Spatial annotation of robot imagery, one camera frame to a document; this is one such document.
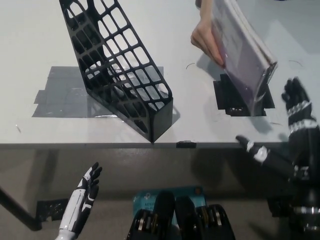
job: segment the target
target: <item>gray floor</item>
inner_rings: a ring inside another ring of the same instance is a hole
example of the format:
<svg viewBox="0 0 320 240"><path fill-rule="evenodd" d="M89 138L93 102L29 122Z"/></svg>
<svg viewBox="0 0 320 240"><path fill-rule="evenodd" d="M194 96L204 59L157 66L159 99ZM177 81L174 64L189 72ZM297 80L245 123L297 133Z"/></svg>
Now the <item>gray floor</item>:
<svg viewBox="0 0 320 240"><path fill-rule="evenodd" d="M80 240L124 239L139 190L192 185L204 187L209 204L224 206L237 240L288 239L287 223L271 217L264 199L285 193L286 183L238 150L2 150L0 160L1 187L32 213L38 200L68 198L99 161L100 193ZM31 232L0 206L1 239L53 240L59 224L45 222L43 230Z"/></svg>

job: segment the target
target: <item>black magazine file holder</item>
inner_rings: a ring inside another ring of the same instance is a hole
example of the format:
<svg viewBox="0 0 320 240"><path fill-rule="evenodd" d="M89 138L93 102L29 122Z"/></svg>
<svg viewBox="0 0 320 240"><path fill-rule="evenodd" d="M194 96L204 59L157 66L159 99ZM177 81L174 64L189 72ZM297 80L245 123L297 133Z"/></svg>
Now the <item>black magazine file holder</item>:
<svg viewBox="0 0 320 240"><path fill-rule="evenodd" d="M59 1L87 93L153 143L172 125L173 96L118 0Z"/></svg>

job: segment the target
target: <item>robotic hand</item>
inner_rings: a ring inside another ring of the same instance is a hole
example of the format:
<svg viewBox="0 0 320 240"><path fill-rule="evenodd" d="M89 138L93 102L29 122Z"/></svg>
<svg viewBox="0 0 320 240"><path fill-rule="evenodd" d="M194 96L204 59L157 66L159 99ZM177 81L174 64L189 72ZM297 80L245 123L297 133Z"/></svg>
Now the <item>robotic hand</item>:
<svg viewBox="0 0 320 240"><path fill-rule="evenodd" d="M289 209L282 211L286 214L278 217L289 217L293 232L291 238L319 239L320 129L316 119L311 116L312 103L299 79L289 79L284 90L282 98L286 104L290 130L289 159L244 136L238 135L236 139L251 158L287 178L296 187L297 192L289 201L283 199L279 204Z"/></svg>
<svg viewBox="0 0 320 240"><path fill-rule="evenodd" d="M98 166L96 162L73 191L64 211L56 240L77 239L84 228L99 191L97 178L100 176L102 167Z"/></svg>

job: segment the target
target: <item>white table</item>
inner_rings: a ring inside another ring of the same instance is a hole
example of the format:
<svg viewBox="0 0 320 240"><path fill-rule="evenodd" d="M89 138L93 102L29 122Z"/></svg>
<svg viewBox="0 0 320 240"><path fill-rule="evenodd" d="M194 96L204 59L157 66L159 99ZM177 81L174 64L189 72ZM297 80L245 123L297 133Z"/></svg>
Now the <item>white table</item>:
<svg viewBox="0 0 320 240"><path fill-rule="evenodd" d="M294 76L320 119L319 1L239 0L279 60L269 84L275 109L267 109L266 117L230 117L218 110L213 80L220 70L190 43L200 19L193 0L119 2L155 63L164 67L180 118L151 145L118 118L32 117L51 67L77 66L77 61L58 0L11 0L0 10L0 148L175 148L180 141L219 148L237 146L237 134L277 144L288 134L281 93Z"/></svg>

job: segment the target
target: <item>white robotic hand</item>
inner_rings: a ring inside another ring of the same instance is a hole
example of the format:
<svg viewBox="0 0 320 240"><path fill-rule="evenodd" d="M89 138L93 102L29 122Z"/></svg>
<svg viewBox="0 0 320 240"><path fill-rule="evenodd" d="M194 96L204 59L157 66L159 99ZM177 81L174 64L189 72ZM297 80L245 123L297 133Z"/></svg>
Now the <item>white robotic hand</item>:
<svg viewBox="0 0 320 240"><path fill-rule="evenodd" d="M82 177L66 206L56 240L77 239L84 228L98 195L102 167L96 162Z"/></svg>

